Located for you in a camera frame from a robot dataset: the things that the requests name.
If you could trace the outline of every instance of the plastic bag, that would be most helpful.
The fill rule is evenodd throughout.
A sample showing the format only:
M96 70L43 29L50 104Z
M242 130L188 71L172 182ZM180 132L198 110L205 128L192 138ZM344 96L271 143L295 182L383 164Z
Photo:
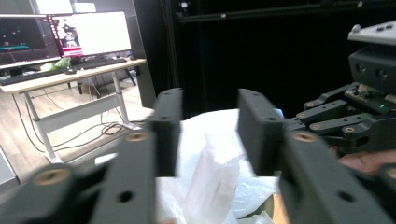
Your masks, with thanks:
M259 215L239 219L238 224L274 224L274 222L265 211L262 211Z
M230 210L243 154L230 135L207 134L183 211L189 224L223 223Z
M158 222L175 219L177 224L191 224L192 218L200 224L238 224L238 218L256 211L278 191L276 177L255 176L245 160L235 131L237 116L236 109L224 110L183 121L177 177L157 178ZM205 205L214 209L208 211ZM200 215L215 220L197 220Z
M67 68L70 66L70 58L62 58L56 63L45 63L40 66L41 71L50 71L58 68Z

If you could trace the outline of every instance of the keyboard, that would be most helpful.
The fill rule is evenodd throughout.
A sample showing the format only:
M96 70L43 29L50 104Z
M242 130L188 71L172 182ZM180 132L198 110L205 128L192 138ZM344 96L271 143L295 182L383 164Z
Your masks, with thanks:
M87 69L91 69L91 68L97 68L97 67L102 67L102 66L106 66L106 65L111 65L111 64L116 64L116 63L126 63L126 59L106 59L106 60L93 60L92 62L87 61L85 63L79 63L79 64L75 64L73 65L73 68L76 70L87 70Z
M20 83L20 82L24 82L24 81L28 81L28 80L41 78L41 77L49 77L49 76L53 76L53 75L58 75L58 74L62 74L66 70L67 70L66 68L58 68L55 70L50 70L50 71L45 71L45 72L36 72L36 73L30 74L30 75L25 75L25 76L19 75L19 76L10 77L7 79L0 79L0 85L6 86L6 85Z

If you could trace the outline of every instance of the white desk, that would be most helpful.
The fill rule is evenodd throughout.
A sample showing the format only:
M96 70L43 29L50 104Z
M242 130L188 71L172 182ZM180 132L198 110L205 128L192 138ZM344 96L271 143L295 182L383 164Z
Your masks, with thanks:
M36 124L40 137L43 139L46 147L46 157L51 163L62 162L62 160L54 152L47 133L58 130L67 125L75 122L87 119L94 115L103 113L115 107L120 107L120 112L123 120L123 126L132 129L133 124L129 122L128 115L126 113L125 103L122 97L122 91L120 89L120 83L117 78L117 70L125 69L128 67L138 66L139 64L145 63L146 60L135 60L128 61L126 63L111 64L95 69L89 69L84 71L77 71L74 75L59 74L50 77L42 77L34 80L24 81L16 84L7 86L0 86L1 90L5 93L18 93L24 94L25 101L28 104L29 110L33 115L33 121ZM63 83L76 81L84 77L93 77L103 73L112 73L113 82L116 89L116 93L99 100L89 102L85 105L80 105L56 114L40 118L35 111L35 106L29 95L30 91L36 91L42 88L55 86Z

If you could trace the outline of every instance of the monitor screen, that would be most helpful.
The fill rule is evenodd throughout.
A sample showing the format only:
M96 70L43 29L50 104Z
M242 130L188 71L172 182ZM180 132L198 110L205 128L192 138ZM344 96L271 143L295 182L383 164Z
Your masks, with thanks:
M60 59L45 15L0 14L0 70Z
M48 15L63 57L131 50L123 11Z

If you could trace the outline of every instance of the metal bolt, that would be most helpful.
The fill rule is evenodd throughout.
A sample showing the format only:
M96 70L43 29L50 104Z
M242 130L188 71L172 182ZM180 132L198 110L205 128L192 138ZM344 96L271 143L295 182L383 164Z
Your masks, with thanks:
M147 133L131 133L126 137L128 142L140 142L144 141L149 137Z
M393 179L396 179L396 168L389 168L387 170L387 175Z
M35 177L34 183L38 186L47 186L57 184L70 175L67 169L52 169L44 171Z
M293 136L293 138L296 139L297 141L307 142L307 143L315 142L315 140L316 140L314 135L312 135L310 133L296 133Z
M315 129L315 130L320 129L320 125L318 125L318 124L311 124L311 129Z
M354 128L351 128L351 127L347 127L347 128L345 128L345 130L346 130L347 133L353 133L353 132L355 132L355 129L354 129Z
M376 75L377 75L378 77L380 77L382 80L385 80L385 79L387 79L387 77L388 77L387 71L382 70L382 69L376 70Z

